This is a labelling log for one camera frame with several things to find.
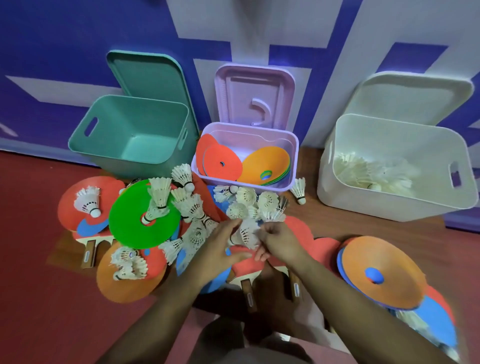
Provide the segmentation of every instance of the red floor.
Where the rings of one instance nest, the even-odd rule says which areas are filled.
[[[62,232],[58,200],[75,182],[98,174],[91,167],[0,152],[0,362],[75,364],[94,362],[153,302],[107,301],[93,279],[45,264]],[[480,358],[478,266],[480,243],[452,235],[459,300],[465,316],[470,362]],[[182,341],[198,335],[205,317],[191,315]],[[178,341],[168,362],[187,357]]]

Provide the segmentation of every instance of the white bin lid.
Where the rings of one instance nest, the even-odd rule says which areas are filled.
[[[295,92],[290,72],[276,67],[225,64],[215,74],[221,122],[287,128]]]
[[[437,125],[473,94],[469,79],[378,72],[355,89],[344,114]]]

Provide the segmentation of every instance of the paddle handle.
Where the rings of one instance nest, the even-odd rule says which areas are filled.
[[[255,297],[253,296],[252,283],[249,279],[244,279],[240,282],[240,284],[243,291],[243,296],[245,297],[245,302],[247,304],[247,311],[250,314],[257,312],[257,303],[255,302]]]
[[[288,271],[288,277],[290,278],[290,289],[292,291],[292,301],[294,303],[300,303],[302,296],[300,292],[300,278],[297,277],[291,270]]]
[[[94,266],[95,251],[96,251],[95,240],[87,241],[87,244],[85,245],[84,255],[82,257],[82,263],[80,264],[81,269],[91,268]]]

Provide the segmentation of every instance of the wall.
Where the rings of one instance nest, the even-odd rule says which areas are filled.
[[[221,64],[284,67],[296,80],[288,129],[322,146],[353,88],[376,71],[467,77],[478,89],[479,14],[476,0],[4,1],[0,149],[84,161],[67,140],[97,97],[121,94],[111,49],[176,58],[200,127],[218,121]],[[477,177],[479,119],[477,90],[440,123],[465,138]],[[480,225],[478,211],[449,216]]]

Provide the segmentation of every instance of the lid handle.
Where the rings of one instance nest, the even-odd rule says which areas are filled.
[[[251,125],[252,126],[269,125],[272,119],[272,112],[270,110],[270,107],[267,105],[267,103],[263,100],[260,100],[259,98],[253,98],[252,105],[262,109],[262,111],[264,112],[264,120],[261,122],[253,122]]]

